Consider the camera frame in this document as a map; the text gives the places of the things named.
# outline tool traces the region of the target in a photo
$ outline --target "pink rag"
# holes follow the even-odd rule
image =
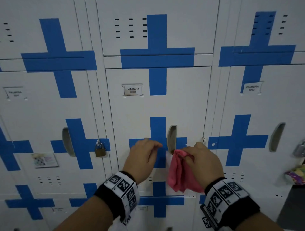
[[[186,156],[194,160],[194,157],[185,151],[178,149],[174,151],[167,183],[175,192],[180,190],[184,193],[186,189],[190,189],[198,193],[203,193],[204,189],[199,185],[190,166],[183,159]]]

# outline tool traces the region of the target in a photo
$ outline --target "blue tape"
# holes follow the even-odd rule
[[[195,48],[167,48],[167,15],[147,15],[147,49],[123,49],[122,69],[149,68],[150,95],[166,95],[166,69],[193,67]]]
[[[28,140],[7,141],[0,128],[0,157],[8,171],[19,171],[13,153],[33,153],[33,150]]]
[[[54,207],[53,199],[34,199],[28,185],[16,185],[21,199],[5,200],[9,208],[26,208],[32,220],[43,220],[39,208]]]
[[[165,168],[165,151],[167,148],[166,139],[166,117],[150,117],[150,137],[152,140],[160,142],[163,147],[158,149],[157,159],[154,165],[155,169]],[[143,139],[129,139],[129,148],[131,148],[138,140]],[[186,147],[187,137],[180,137],[176,139],[176,147],[183,148]]]
[[[97,70],[94,51],[66,51],[59,19],[40,19],[48,52],[21,54],[27,72],[54,72],[61,98],[75,98],[71,71]]]
[[[200,195],[199,204],[203,204],[205,200],[206,200],[206,195]]]
[[[140,197],[138,205],[153,205],[154,217],[166,217],[166,205],[184,205],[184,197],[165,196],[165,181],[152,183],[153,196]]]
[[[246,66],[241,93],[244,84],[260,81],[263,66],[291,64],[295,45],[268,45],[275,14],[256,12],[249,46],[221,48],[219,66]]]
[[[226,166],[239,166],[244,148],[265,148],[268,135],[247,136],[251,115],[235,115],[231,136],[210,137],[208,149],[229,149]]]
[[[81,119],[66,119],[66,123],[79,168],[93,169],[89,152],[95,151],[97,139],[86,139]],[[105,150],[110,151],[109,139],[100,138],[99,140],[103,144]],[[51,145],[54,153],[66,152],[62,140],[51,140]]]
[[[95,183],[84,184],[86,197],[84,198],[70,198],[71,207],[80,207],[85,203],[90,197],[93,196],[95,191],[97,190],[97,186]]]

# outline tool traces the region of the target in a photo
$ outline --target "hand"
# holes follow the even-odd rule
[[[137,184],[143,182],[151,174],[157,158],[157,150],[162,146],[161,143],[147,138],[139,140],[131,147],[123,171],[131,174]]]
[[[197,142],[194,147],[185,147],[182,150],[194,156],[194,161],[189,156],[184,159],[202,188],[205,189],[214,180],[224,177],[219,158],[203,143]]]

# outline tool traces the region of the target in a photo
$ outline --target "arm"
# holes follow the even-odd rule
[[[224,171],[219,158],[202,143],[194,147],[183,148],[194,156],[194,161],[186,156],[184,159],[190,166],[198,183],[206,189],[215,180],[224,177]],[[242,221],[236,231],[283,231],[275,222],[262,213],[256,213]]]
[[[137,184],[146,180],[153,170],[157,150],[162,147],[157,141],[140,140],[131,149],[123,171],[133,176]],[[116,217],[109,206],[99,197],[93,196],[64,220],[55,231],[107,231]]]

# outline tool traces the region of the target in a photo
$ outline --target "locker handle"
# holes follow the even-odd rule
[[[274,129],[269,142],[269,151],[276,152],[286,123],[279,123]]]
[[[71,137],[70,137],[69,130],[68,130],[67,127],[63,128],[62,137],[63,137],[63,145],[64,145],[67,153],[70,156],[74,157],[75,156],[75,152],[74,152],[74,149],[73,149]]]
[[[176,149],[177,125],[170,126],[167,133],[167,148],[173,154]]]

